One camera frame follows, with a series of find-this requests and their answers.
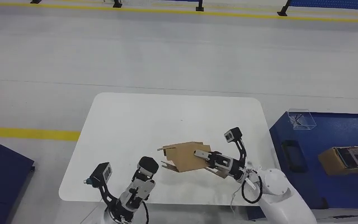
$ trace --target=black cable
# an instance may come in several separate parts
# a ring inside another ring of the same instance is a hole
[[[143,202],[143,206],[145,209],[145,216],[147,218],[147,221],[145,222],[145,224],[148,224],[149,223],[149,212],[148,212],[148,208],[147,208],[147,205],[145,204],[145,202]]]
[[[260,193],[259,193],[257,199],[256,199],[256,200],[253,200],[253,201],[251,201],[251,200],[249,200],[249,199],[247,199],[247,198],[245,197],[244,187],[245,187],[246,181],[244,180],[244,182],[242,183],[242,187],[241,187],[242,198],[243,198],[246,202],[248,202],[248,203],[250,203],[250,204],[255,204],[255,203],[257,203],[257,202],[261,199],[261,197],[262,197],[262,179],[261,179],[260,176],[258,176],[258,181],[260,182]]]

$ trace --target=dark blue object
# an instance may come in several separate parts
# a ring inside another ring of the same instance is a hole
[[[358,0],[292,0],[290,6],[358,9]]]
[[[357,209],[358,174],[328,176],[318,155],[358,146],[358,114],[311,114],[312,130],[293,130],[287,112],[270,129],[281,169],[311,209]]]
[[[6,223],[33,164],[33,160],[0,144],[0,224]]]

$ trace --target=camera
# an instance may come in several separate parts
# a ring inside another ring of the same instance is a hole
[[[85,184],[90,184],[94,188],[99,188],[107,184],[112,175],[112,167],[109,162],[98,164],[91,176],[84,181]]]
[[[241,130],[238,127],[236,127],[236,128],[230,129],[228,132],[226,132],[224,134],[224,136],[228,143],[237,142],[241,139],[242,133],[241,133]]]

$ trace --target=cardboard flap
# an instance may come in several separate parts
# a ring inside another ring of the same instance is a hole
[[[179,144],[172,144],[169,146],[164,146],[162,148],[165,150],[164,155],[167,157],[168,161],[173,161],[174,165],[169,164],[164,168],[174,170],[178,172],[185,172],[190,170],[203,169],[209,166],[209,164],[202,158],[194,156],[195,150],[202,150],[205,152],[210,152],[210,146],[204,145],[202,142],[185,142]]]

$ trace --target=cardboard box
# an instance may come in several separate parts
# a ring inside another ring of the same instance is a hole
[[[357,152],[357,146],[332,147],[318,155],[318,159],[327,175],[353,174],[358,173],[358,167],[354,168],[358,162]]]
[[[194,156],[195,150],[211,152],[210,146],[204,145],[202,142],[172,144],[169,146],[163,146],[159,150],[163,150],[167,160],[174,163],[173,165],[162,161],[162,163],[164,163],[162,167],[175,172],[198,170],[209,166],[205,160]]]

